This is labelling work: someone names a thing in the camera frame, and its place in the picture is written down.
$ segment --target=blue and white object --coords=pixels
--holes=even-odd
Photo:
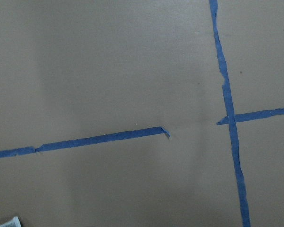
[[[0,225],[0,227],[21,227],[21,224],[19,218],[15,216],[11,221]]]

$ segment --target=blue painter's tape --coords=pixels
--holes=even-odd
[[[25,147],[25,148],[13,149],[13,150],[2,150],[0,151],[0,158],[12,157],[16,155],[26,155],[26,154],[31,154],[35,152],[36,151],[34,147]]]
[[[262,110],[250,113],[241,113],[236,115],[236,122],[246,122],[256,119],[273,117],[277,115],[284,115],[284,108],[276,110]],[[224,117],[217,122],[217,125],[228,124],[228,117]]]
[[[134,130],[134,131],[124,131],[124,132],[102,135],[102,136],[94,136],[94,137],[83,138],[83,139],[69,140],[69,141],[56,142],[56,143],[48,143],[48,144],[41,145],[37,149],[35,149],[34,147],[25,147],[25,148],[18,148],[14,150],[3,150],[3,151],[0,151],[0,158],[11,157],[11,156],[16,156],[16,155],[26,155],[26,154],[36,153],[36,152],[58,150],[58,149],[64,149],[64,148],[72,148],[72,147],[78,147],[78,146],[85,146],[85,145],[104,143],[104,142],[110,142],[110,141],[116,141],[116,140],[126,140],[126,139],[132,139],[132,138],[143,137],[143,136],[158,135],[158,134],[166,134],[168,137],[170,137],[170,133],[163,127],[159,126],[159,127],[139,129],[139,130]]]
[[[244,182],[244,175],[240,166],[240,157],[239,157],[239,138],[238,138],[238,131],[237,125],[235,121],[235,111],[232,102],[231,96],[231,86],[228,78],[227,72],[227,64],[224,57],[222,45],[220,43],[218,28],[217,28],[217,11],[218,11],[218,1],[217,0],[209,0],[210,4],[210,11],[212,15],[213,21],[213,33],[214,39],[217,49],[217,57],[219,63],[220,73],[223,75],[225,82],[222,86],[223,88],[223,96],[224,102],[226,107],[226,114],[229,120],[229,133],[231,139],[231,150],[232,150],[232,158],[235,168],[235,175],[237,180],[237,188],[239,193],[239,201],[240,201],[240,208],[241,208],[241,216],[242,222],[244,227],[250,227],[250,218],[249,218],[249,208],[246,199],[246,187]]]
[[[79,146],[104,143],[116,140],[125,140],[125,139],[131,139],[142,136],[163,134],[163,133],[170,136],[169,132],[167,132],[162,127],[154,127],[154,128],[140,129],[134,131],[124,131],[124,132],[102,135],[102,136],[43,144],[42,146],[36,149],[36,152],[79,147]]]

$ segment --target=painted wall surface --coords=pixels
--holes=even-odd
[[[284,108],[284,1],[219,1],[235,112]],[[209,2],[0,1],[0,223],[239,227]],[[284,227],[284,116],[237,123],[252,226]]]

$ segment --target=vertical tape strip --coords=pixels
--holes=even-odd
[[[237,125],[235,121],[235,111],[232,102],[231,96],[231,86],[229,83],[228,72],[227,72],[227,64],[224,57],[223,49],[220,43],[218,28],[217,28],[217,11],[218,11],[218,1],[217,0],[209,0],[210,11],[212,15],[213,21],[213,32],[214,39],[216,43],[217,49],[217,57],[219,63],[220,73],[223,75],[225,82],[222,86],[223,88],[223,96],[226,107],[226,114],[229,120],[229,134],[231,139],[231,149],[232,149],[232,158],[235,168],[237,187],[239,193],[240,200],[240,208],[242,215],[242,222],[244,227],[250,227],[250,218],[249,218],[249,210],[248,203],[246,199],[246,187],[244,182],[244,175],[240,166],[240,157],[239,157],[239,138],[237,132]]]
[[[116,140],[126,140],[143,136],[151,136],[158,134],[166,134],[170,137],[170,133],[164,129],[162,126],[147,128],[147,129],[139,129],[134,131],[124,131],[119,133],[107,134],[102,136],[94,136],[89,138],[82,138],[76,140],[68,140],[56,143],[47,143],[41,145],[39,148],[35,149],[34,147],[25,147],[18,148],[13,150],[2,150],[0,151],[0,158],[3,157],[12,157],[16,155],[26,155],[36,152],[50,151],[50,150],[58,150],[72,147],[79,147],[97,143],[111,142]]]

